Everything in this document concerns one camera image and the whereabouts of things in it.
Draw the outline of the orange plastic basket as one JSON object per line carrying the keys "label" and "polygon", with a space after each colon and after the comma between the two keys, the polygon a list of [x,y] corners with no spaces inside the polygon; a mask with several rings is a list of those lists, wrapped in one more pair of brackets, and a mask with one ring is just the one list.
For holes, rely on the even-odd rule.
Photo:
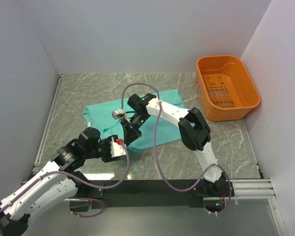
{"label": "orange plastic basket", "polygon": [[209,121],[244,118],[261,97],[243,62],[235,56],[207,56],[198,59],[195,87]]}

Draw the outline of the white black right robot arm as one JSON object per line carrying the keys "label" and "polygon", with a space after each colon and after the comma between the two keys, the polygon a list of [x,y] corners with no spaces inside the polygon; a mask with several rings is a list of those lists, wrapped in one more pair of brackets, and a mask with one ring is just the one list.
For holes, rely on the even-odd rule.
{"label": "white black right robot arm", "polygon": [[127,104],[134,112],[132,117],[129,117],[124,109],[116,110],[116,116],[121,120],[126,145],[142,136],[140,128],[151,116],[155,116],[157,120],[164,119],[179,129],[182,143],[194,152],[203,169],[199,180],[188,187],[188,190],[201,188],[208,196],[232,193],[228,175],[218,165],[212,150],[211,130],[199,109],[180,108],[151,93],[143,97],[134,94],[128,99]]}

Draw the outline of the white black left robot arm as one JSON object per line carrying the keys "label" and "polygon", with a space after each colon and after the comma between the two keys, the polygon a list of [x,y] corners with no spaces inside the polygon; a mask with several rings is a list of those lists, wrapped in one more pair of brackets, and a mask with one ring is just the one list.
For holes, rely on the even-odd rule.
{"label": "white black left robot arm", "polygon": [[77,139],[60,147],[34,177],[0,200],[0,235],[21,236],[30,220],[65,199],[91,201],[91,189],[104,190],[106,186],[92,184],[78,169],[88,159],[112,162],[122,156],[128,156],[127,146],[117,135],[101,139],[99,130],[86,128]]}

